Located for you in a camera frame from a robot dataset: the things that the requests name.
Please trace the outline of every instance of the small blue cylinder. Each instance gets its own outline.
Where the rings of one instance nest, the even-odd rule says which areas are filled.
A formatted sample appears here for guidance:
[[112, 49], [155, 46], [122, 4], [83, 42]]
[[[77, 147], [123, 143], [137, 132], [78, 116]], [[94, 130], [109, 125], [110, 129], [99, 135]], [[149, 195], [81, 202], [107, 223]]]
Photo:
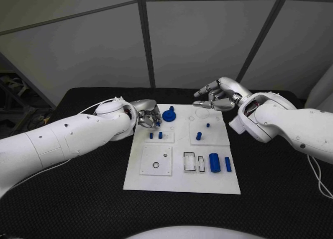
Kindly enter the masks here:
[[211, 172], [220, 173], [221, 172], [221, 163], [220, 163], [218, 153], [213, 153], [210, 155], [210, 165], [211, 165]]
[[198, 135], [197, 135], [197, 140], [201, 140], [201, 135], [202, 135], [202, 133], [201, 133], [201, 132], [198, 132]]
[[230, 157], [226, 157], [227, 171], [231, 172]]

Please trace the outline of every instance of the blue object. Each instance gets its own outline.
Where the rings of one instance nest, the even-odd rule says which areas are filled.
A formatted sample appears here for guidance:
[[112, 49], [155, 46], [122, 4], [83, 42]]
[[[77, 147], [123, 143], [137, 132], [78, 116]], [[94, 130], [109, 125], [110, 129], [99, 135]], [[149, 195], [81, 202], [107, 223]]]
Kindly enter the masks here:
[[171, 106], [169, 111], [163, 112], [162, 118], [166, 122], [172, 122], [176, 119], [176, 113], [174, 112], [174, 106]]
[[230, 157], [226, 157], [227, 171], [231, 172]]
[[210, 155], [210, 165], [211, 165], [211, 172], [220, 173], [221, 172], [221, 163], [220, 163], [218, 153], [213, 153]]
[[198, 132], [198, 135], [197, 135], [197, 140], [201, 140], [201, 136], [202, 136], [202, 133]]

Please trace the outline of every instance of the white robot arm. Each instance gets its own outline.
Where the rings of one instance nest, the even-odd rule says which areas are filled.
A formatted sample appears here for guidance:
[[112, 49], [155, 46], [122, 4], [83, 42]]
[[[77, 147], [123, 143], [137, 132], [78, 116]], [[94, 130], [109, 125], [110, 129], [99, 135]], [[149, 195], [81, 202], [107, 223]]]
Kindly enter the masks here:
[[133, 135], [133, 127], [162, 123], [155, 100], [103, 102], [97, 115], [78, 114], [0, 140], [0, 198], [16, 183], [54, 164]]
[[210, 93], [210, 101], [197, 101], [194, 106], [228, 111], [239, 105], [239, 115], [230, 122], [239, 134], [267, 143], [283, 136], [293, 148], [333, 164], [333, 114], [315, 109], [296, 109], [291, 101], [275, 93], [253, 94], [239, 82], [223, 77], [194, 95]]

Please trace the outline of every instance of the black tablecloth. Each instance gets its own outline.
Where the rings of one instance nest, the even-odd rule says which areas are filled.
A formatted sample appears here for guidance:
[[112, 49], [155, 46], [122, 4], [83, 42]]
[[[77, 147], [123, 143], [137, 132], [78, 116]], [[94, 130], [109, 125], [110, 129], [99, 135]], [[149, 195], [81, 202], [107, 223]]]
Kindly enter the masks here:
[[[77, 88], [65, 95], [52, 121], [114, 96], [129, 102], [156, 99], [161, 104], [192, 104], [195, 91]], [[275, 92], [302, 107], [293, 93]], [[237, 109], [223, 114], [226, 123], [236, 114]], [[333, 200], [319, 193], [306, 155], [282, 137], [265, 144], [228, 125], [227, 129], [243, 195], [123, 190], [132, 136], [9, 191], [0, 200], [0, 233], [31, 239], [125, 238], [159, 227], [204, 225], [270, 239], [333, 238]], [[321, 166], [333, 191], [333, 166]]]

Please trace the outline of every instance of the robotic hand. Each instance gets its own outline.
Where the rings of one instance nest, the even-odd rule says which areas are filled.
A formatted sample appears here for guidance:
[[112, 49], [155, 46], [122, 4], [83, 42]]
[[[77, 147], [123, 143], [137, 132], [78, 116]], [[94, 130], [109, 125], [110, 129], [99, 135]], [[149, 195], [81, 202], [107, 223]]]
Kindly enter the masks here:
[[333, 114], [315, 110], [298, 110], [279, 94], [253, 94], [239, 82], [223, 77], [195, 94], [210, 94], [210, 101], [197, 101], [194, 106], [230, 111], [239, 108], [239, 115], [230, 122], [239, 134], [246, 131], [267, 143], [283, 136], [293, 148], [322, 161], [333, 164]]
[[162, 123], [155, 100], [132, 103], [123, 97], [110, 100], [96, 104], [94, 115], [83, 111], [0, 140], [0, 198], [18, 182], [44, 168], [133, 135], [136, 123], [152, 128]]

